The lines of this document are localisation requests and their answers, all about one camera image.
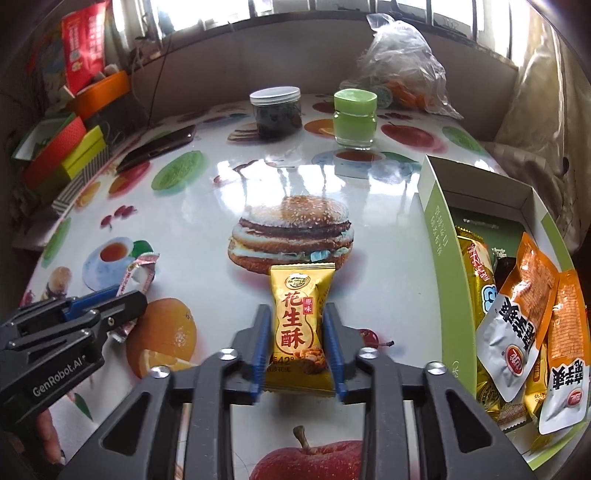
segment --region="hamburger print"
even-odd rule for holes
[[[334,262],[338,270],[352,247],[346,205],[295,195],[279,205],[247,209],[232,230],[228,256],[242,268],[267,275],[272,265],[292,263]]]

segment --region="green lid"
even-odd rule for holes
[[[373,92],[347,88],[335,93],[335,110],[349,115],[373,115],[378,97]]]

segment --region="orange container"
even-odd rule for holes
[[[87,121],[96,112],[131,91],[127,72],[117,72],[100,82],[90,85],[84,92],[68,103],[68,110],[82,121]]]

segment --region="green box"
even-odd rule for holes
[[[476,342],[472,305],[450,209],[458,223],[464,221],[462,212],[473,213],[472,219],[466,219],[469,226],[463,226],[470,228],[475,225],[474,230],[486,228],[487,219],[499,220],[495,222],[500,225],[497,235],[500,235],[499,242],[506,243],[509,255],[515,238],[520,236],[521,225],[522,230],[534,238],[540,250],[560,271],[574,268],[573,262],[544,203],[525,183],[465,163],[427,157],[418,181],[418,194],[429,232],[439,289],[443,362],[474,395]],[[566,432],[560,432],[545,449],[526,452],[525,460],[532,469],[539,467],[587,425],[587,422],[582,422]],[[537,429],[530,423],[511,432],[509,437],[520,451],[524,451],[536,433]]]

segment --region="green jar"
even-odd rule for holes
[[[335,93],[335,139],[346,148],[367,150],[374,143],[378,97],[373,92],[347,88]]]

